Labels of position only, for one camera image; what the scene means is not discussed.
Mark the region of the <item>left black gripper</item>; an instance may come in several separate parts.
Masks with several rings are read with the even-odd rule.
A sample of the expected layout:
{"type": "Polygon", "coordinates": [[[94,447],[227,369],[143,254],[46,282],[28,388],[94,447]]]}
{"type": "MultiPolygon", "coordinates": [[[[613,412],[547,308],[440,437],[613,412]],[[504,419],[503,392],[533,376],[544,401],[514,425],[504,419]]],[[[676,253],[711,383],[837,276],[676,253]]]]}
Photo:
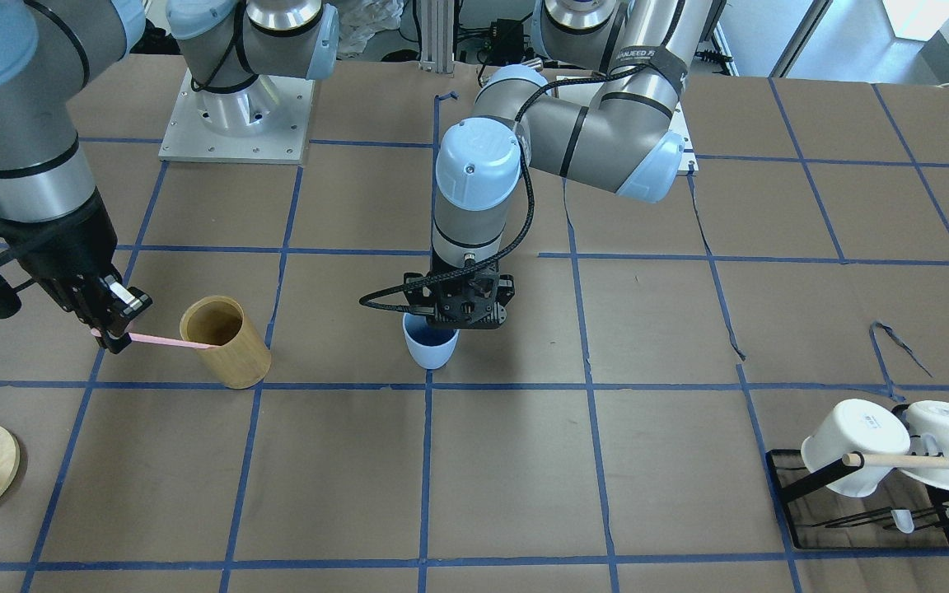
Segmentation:
{"type": "Polygon", "coordinates": [[[513,276],[497,270],[415,287],[422,278],[419,273],[404,274],[404,294],[411,314],[422,316],[433,328],[500,327],[506,320],[506,305],[515,296],[513,276]]]}

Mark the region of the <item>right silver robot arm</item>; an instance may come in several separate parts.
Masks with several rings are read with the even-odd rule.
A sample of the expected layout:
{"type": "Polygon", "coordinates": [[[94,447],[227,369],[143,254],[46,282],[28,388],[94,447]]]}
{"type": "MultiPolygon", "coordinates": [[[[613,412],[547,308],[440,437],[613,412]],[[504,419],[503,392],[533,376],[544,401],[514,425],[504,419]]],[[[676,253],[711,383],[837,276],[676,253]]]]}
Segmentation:
{"type": "MultiPolygon", "coordinates": [[[[333,72],[339,12],[324,1],[170,1],[187,61],[161,156],[297,161],[304,100],[333,72]]],[[[117,235],[67,104],[143,37],[139,1],[0,1],[0,268],[30,280],[93,329],[111,353],[153,303],[113,264],[117,235]]],[[[0,274],[0,319],[21,307],[0,274]]]]}

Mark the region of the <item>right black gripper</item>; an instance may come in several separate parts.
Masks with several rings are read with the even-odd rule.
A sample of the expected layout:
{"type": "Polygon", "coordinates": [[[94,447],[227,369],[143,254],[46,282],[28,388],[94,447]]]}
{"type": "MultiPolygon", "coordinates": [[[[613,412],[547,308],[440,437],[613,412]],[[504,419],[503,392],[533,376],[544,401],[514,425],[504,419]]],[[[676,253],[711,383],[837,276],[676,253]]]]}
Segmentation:
{"type": "Polygon", "coordinates": [[[62,308],[91,327],[103,349],[117,354],[131,345],[129,326],[153,301],[146,292],[124,285],[114,256],[114,247],[42,247],[34,251],[34,278],[62,308]]]}

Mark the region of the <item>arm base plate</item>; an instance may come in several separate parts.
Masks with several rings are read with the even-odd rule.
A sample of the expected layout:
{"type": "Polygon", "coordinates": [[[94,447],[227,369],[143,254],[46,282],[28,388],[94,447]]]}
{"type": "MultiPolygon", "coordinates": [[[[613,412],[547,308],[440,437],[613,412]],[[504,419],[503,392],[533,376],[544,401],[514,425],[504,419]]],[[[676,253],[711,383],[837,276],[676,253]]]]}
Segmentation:
{"type": "Polygon", "coordinates": [[[690,138],[690,132],[688,130],[682,130],[680,135],[683,138],[683,153],[680,164],[677,166],[677,174],[697,174],[699,171],[699,162],[695,153],[693,140],[690,138]]]}
{"type": "Polygon", "coordinates": [[[232,94],[193,91],[191,76],[163,134],[163,161],[300,165],[316,83],[260,76],[232,94]]]}

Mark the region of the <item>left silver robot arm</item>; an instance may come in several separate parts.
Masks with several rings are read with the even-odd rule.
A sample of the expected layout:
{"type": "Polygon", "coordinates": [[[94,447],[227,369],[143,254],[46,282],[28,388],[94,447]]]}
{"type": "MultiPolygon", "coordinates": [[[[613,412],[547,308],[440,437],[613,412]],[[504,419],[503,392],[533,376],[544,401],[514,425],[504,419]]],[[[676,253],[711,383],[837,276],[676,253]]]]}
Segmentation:
{"type": "Polygon", "coordinates": [[[487,79],[470,117],[444,134],[434,162],[432,267],[402,285],[362,297],[402,293],[400,310],[437,328],[497,328],[515,294],[498,261],[531,228],[525,218],[502,244],[509,200],[530,172],[545,171],[626,198],[655,203],[669,192],[685,150],[671,120],[685,90],[712,4],[708,1],[539,1],[531,40],[546,58],[590,71],[590,104],[554,96],[527,65],[487,79]]]}

